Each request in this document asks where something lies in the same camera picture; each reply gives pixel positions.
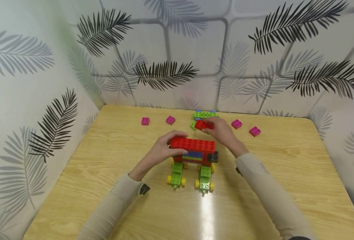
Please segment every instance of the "person's left hand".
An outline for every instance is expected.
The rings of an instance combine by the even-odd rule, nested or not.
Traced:
[[[173,137],[187,137],[184,132],[173,130],[159,137],[149,152],[139,161],[134,169],[129,173],[129,177],[133,180],[141,181],[147,172],[157,164],[164,162],[168,157],[187,154],[185,149],[170,149],[170,140]]]

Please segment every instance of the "pink brick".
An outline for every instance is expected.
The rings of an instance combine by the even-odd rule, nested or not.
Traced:
[[[258,136],[258,135],[261,133],[261,130],[258,129],[258,127],[252,127],[252,128],[249,130],[249,133],[250,133],[253,137],[256,137],[256,136]]]
[[[170,124],[170,125],[174,124],[175,121],[176,121],[176,119],[173,118],[172,116],[169,116],[169,117],[166,119],[166,123],[167,123],[167,124]]]
[[[240,122],[238,119],[234,120],[232,122],[232,126],[235,128],[235,129],[238,129],[242,126],[242,122]]]
[[[142,118],[141,125],[149,125],[150,121],[149,118]]]

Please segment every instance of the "toy building block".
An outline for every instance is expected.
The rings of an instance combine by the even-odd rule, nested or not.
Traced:
[[[172,116],[169,116],[169,117],[166,119],[166,123],[167,123],[167,124],[170,124],[170,125],[174,124],[175,121],[176,121],[176,119],[173,118]]]
[[[250,130],[249,130],[249,133],[253,136],[253,137],[256,137],[258,136],[260,133],[261,133],[261,130],[258,129],[258,127],[252,127]]]
[[[149,118],[142,118],[141,125],[149,125],[150,121]]]
[[[234,120],[232,122],[232,126],[235,128],[235,129],[239,129],[241,126],[242,126],[242,122],[240,122],[238,119]]]

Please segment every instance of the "hand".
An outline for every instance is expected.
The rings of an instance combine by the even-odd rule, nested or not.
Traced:
[[[214,137],[219,143],[229,149],[235,158],[248,152],[245,145],[237,139],[229,124],[222,118],[206,118],[205,122],[214,124],[214,129],[204,128],[202,131]]]
[[[138,162],[134,169],[129,172],[129,177],[133,180],[141,181],[152,167],[164,162],[168,157],[187,154],[188,151],[185,149],[169,148],[170,140],[175,136],[187,137],[188,135],[184,132],[173,130],[159,137],[149,152]]]

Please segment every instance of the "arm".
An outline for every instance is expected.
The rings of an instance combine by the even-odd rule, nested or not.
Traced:
[[[235,156],[238,170],[257,195],[281,237],[284,240],[315,240],[301,210],[263,164],[234,136],[226,121],[219,118],[209,118],[207,121],[214,123],[215,129],[203,129],[203,132],[215,137]]]
[[[184,149],[169,149],[169,140],[175,136],[187,137],[187,134],[172,131],[159,137],[152,149],[134,169],[118,179],[111,192],[102,200],[81,228],[77,240],[105,240],[109,237],[116,223],[139,195],[142,186],[141,180],[147,172],[168,157],[188,153]]]

